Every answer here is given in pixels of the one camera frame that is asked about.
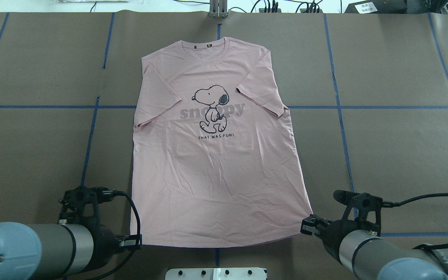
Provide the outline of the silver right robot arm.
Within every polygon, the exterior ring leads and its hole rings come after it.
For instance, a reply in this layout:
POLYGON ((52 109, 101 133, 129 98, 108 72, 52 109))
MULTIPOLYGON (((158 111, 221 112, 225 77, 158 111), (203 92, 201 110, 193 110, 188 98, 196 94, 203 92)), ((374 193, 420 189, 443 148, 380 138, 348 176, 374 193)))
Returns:
POLYGON ((315 235, 359 280, 448 280, 448 248, 400 248, 350 220, 320 221, 315 235))

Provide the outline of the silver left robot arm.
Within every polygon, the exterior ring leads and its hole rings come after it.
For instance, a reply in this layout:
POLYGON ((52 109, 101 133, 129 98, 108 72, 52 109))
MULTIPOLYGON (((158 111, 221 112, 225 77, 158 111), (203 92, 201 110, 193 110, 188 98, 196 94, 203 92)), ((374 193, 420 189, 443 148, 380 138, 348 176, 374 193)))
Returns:
POLYGON ((113 255, 142 247, 140 234, 104 225, 0 222, 0 280, 55 280, 106 266, 113 255))

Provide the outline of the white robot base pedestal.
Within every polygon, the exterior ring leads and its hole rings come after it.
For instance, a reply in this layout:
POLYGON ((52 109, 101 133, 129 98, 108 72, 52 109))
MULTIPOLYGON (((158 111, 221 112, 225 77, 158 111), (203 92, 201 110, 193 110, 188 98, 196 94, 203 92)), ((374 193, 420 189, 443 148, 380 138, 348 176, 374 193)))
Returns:
POLYGON ((267 280, 267 269, 259 267, 169 269, 166 280, 267 280))

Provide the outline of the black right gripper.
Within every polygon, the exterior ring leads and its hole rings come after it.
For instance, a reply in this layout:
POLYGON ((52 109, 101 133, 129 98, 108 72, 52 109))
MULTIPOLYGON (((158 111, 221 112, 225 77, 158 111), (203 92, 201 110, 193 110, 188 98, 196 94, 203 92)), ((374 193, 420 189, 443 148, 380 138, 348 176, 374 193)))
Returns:
POLYGON ((339 255, 343 239, 353 231, 373 231, 380 236, 381 225, 369 221, 354 221, 348 219, 331 220, 321 218, 316 214, 310 214, 301 222, 300 233, 305 235, 317 235, 330 255, 339 255))

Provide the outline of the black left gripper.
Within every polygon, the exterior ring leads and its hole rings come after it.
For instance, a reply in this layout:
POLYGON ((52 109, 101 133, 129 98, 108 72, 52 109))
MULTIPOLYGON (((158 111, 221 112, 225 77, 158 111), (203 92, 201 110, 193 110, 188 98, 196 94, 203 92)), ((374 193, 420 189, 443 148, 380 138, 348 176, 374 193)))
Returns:
POLYGON ((110 262, 114 254, 142 248, 141 234, 114 234, 102 224, 89 224, 88 230, 93 238, 93 254, 88 264, 89 269, 102 268, 110 262))

